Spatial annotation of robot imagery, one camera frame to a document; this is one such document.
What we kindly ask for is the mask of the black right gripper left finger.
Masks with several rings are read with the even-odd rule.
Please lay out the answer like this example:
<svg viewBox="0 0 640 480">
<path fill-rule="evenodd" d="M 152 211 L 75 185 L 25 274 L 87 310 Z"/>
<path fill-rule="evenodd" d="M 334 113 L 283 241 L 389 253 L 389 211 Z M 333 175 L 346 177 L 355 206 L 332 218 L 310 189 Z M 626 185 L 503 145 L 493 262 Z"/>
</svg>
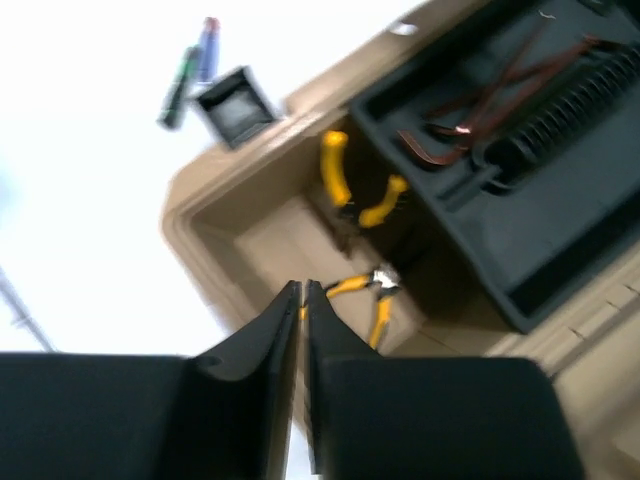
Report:
<svg viewBox="0 0 640 480">
<path fill-rule="evenodd" d="M 5 353 L 5 479 L 281 479 L 299 333 L 291 281 L 195 357 Z"/>
</svg>

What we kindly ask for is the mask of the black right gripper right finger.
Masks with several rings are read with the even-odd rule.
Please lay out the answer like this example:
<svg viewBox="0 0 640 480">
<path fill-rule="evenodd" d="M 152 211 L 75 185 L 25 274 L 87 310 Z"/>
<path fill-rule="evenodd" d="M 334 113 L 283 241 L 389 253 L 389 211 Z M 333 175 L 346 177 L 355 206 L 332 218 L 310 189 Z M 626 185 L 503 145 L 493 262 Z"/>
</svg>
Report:
<svg viewBox="0 0 640 480">
<path fill-rule="evenodd" d="M 581 479 L 551 380 L 521 357 L 393 357 L 307 286 L 308 424 L 325 479 Z"/>
</svg>

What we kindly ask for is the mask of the yellow handled small pliers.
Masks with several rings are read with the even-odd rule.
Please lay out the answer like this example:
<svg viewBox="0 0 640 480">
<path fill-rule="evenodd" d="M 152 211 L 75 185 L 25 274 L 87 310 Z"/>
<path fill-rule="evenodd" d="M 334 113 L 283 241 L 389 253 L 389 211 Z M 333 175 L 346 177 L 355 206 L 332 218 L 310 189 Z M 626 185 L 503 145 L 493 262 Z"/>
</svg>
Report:
<svg viewBox="0 0 640 480">
<path fill-rule="evenodd" d="M 323 287 L 328 300 L 346 293 L 374 289 L 375 309 L 366 344 L 377 354 L 385 339 L 389 323 L 392 318 L 393 299 L 401 289 L 399 273 L 387 263 L 382 263 L 367 273 L 354 275 L 337 280 Z"/>
</svg>

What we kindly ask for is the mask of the tan plastic toolbox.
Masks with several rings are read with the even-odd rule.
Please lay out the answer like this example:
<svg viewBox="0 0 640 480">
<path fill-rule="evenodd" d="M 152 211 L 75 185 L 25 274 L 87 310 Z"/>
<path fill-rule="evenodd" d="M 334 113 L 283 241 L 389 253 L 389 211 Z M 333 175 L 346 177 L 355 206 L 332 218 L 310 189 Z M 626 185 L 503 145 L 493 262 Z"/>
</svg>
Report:
<svg viewBox="0 0 640 480">
<path fill-rule="evenodd" d="M 585 469 L 581 479 L 639 475 L 639 237 L 544 321 L 520 332 L 505 321 L 474 271 L 409 191 L 380 226 L 362 229 L 350 256 L 334 239 L 320 175 L 323 134 L 345 132 L 344 170 L 358 210 L 376 204 L 394 173 L 354 122 L 350 105 L 490 1 L 429 1 L 411 12 L 416 33 L 383 33 L 301 90 L 290 116 L 237 150 L 202 154 L 173 179 L 163 231 L 234 333 L 287 283 L 300 286 L 292 414 L 308 424 L 307 286 L 323 287 L 382 263 L 400 275 L 380 345 L 393 357 L 521 357 L 551 380 Z M 365 343 L 374 289 L 329 300 Z"/>
</svg>

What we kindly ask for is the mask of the yellow handled needle-nose pliers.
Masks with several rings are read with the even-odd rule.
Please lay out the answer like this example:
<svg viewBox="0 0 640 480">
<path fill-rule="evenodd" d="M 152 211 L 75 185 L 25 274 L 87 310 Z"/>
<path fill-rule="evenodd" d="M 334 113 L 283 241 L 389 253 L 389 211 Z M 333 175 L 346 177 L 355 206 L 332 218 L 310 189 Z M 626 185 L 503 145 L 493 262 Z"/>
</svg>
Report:
<svg viewBox="0 0 640 480">
<path fill-rule="evenodd" d="M 328 130 L 323 134 L 320 175 L 324 191 L 336 212 L 334 239 L 338 249 L 350 256 L 359 231 L 382 225 L 409 191 L 409 184 L 402 176 L 390 174 L 382 198 L 376 204 L 358 210 L 344 170 L 348 141 L 349 137 L 343 131 Z"/>
</svg>

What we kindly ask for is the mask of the dark screwdriver bit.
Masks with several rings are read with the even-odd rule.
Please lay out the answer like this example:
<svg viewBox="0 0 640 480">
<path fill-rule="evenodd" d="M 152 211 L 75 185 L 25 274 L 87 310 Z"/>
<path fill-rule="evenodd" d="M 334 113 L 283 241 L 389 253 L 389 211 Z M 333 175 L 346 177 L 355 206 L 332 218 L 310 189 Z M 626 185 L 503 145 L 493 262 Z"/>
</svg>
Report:
<svg viewBox="0 0 640 480">
<path fill-rule="evenodd" d="M 179 126 L 187 93 L 196 76 L 199 56 L 198 46 L 186 49 L 178 72 L 165 96 L 158 123 L 167 130 L 176 130 Z"/>
</svg>

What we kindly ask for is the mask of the black toolbox tray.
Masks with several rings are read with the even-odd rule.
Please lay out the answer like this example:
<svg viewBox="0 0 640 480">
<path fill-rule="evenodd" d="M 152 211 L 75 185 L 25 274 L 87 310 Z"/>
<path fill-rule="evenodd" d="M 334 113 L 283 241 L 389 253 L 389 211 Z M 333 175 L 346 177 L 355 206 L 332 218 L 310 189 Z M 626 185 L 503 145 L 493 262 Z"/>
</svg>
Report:
<svg viewBox="0 0 640 480">
<path fill-rule="evenodd" d="M 425 169 L 397 132 L 436 156 L 473 102 L 425 114 L 492 83 L 542 19 L 518 68 L 584 36 L 620 42 L 575 60 L 454 164 Z M 358 94 L 351 116 L 410 185 L 507 323 L 529 332 L 639 237 L 639 5 L 635 1 L 490 1 Z"/>
</svg>

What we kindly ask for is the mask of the large dark hex key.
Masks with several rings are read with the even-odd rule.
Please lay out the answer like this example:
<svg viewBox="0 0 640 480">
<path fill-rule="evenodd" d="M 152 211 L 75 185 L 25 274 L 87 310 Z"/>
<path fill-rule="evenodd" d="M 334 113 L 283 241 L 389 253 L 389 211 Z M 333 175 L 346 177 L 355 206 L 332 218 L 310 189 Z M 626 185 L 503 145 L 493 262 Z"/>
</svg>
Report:
<svg viewBox="0 0 640 480">
<path fill-rule="evenodd" d="M 571 48 L 545 58 L 544 60 L 550 60 L 551 63 L 540 73 L 531 76 L 536 78 L 535 82 L 521 89 L 517 96 L 515 96 L 510 102 L 495 110 L 491 117 L 488 117 L 485 114 L 479 122 L 475 132 L 469 137 L 453 138 L 455 145 L 452 150 L 446 154 L 436 156 L 427 152 L 408 130 L 399 130 L 397 132 L 399 140 L 403 148 L 410 153 L 410 155 L 416 160 L 417 164 L 425 169 L 432 166 L 444 167 L 452 165 L 466 154 L 472 146 L 479 143 L 480 140 L 488 137 L 489 134 L 493 133 L 494 130 L 501 126 L 527 100 L 541 90 L 545 83 L 549 82 L 559 73 L 566 70 L 579 57 L 592 51 L 615 51 L 621 46 L 622 44 L 620 42 L 604 40 L 599 37 L 586 35 L 580 42 Z"/>
</svg>

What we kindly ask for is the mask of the medium dark hex key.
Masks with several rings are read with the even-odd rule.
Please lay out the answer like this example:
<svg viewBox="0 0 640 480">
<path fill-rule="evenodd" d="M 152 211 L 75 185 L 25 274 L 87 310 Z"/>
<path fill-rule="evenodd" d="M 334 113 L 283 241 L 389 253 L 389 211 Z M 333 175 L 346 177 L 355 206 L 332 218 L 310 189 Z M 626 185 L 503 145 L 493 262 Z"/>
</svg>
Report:
<svg viewBox="0 0 640 480">
<path fill-rule="evenodd" d="M 527 68 L 518 69 L 518 64 L 528 54 L 530 48 L 541 35 L 542 31 L 550 24 L 549 20 L 542 19 L 526 37 L 522 45 L 517 49 L 513 57 L 505 64 L 500 75 L 492 83 L 483 89 L 477 89 L 467 95 L 463 95 L 449 103 L 436 107 L 425 114 L 426 119 L 436 118 L 454 111 L 457 108 L 474 102 L 466 119 L 455 127 L 446 127 L 433 122 L 425 124 L 425 130 L 436 138 L 453 139 L 469 137 L 475 132 L 482 117 L 490 110 L 492 103 L 498 95 L 498 91 L 514 82 L 520 82 L 540 73 L 551 63 L 550 60 L 542 60 Z"/>
</svg>

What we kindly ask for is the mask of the blue handled screwdriver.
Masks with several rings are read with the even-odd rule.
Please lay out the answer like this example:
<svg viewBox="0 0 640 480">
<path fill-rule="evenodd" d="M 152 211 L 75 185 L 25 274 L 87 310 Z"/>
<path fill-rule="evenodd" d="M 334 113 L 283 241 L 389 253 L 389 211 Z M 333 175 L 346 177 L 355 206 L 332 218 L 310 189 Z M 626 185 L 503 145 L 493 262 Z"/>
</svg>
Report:
<svg viewBox="0 0 640 480">
<path fill-rule="evenodd" d="M 200 84 L 212 83 L 217 75 L 219 59 L 219 21 L 207 17 L 199 38 L 199 64 L 197 80 Z"/>
</svg>

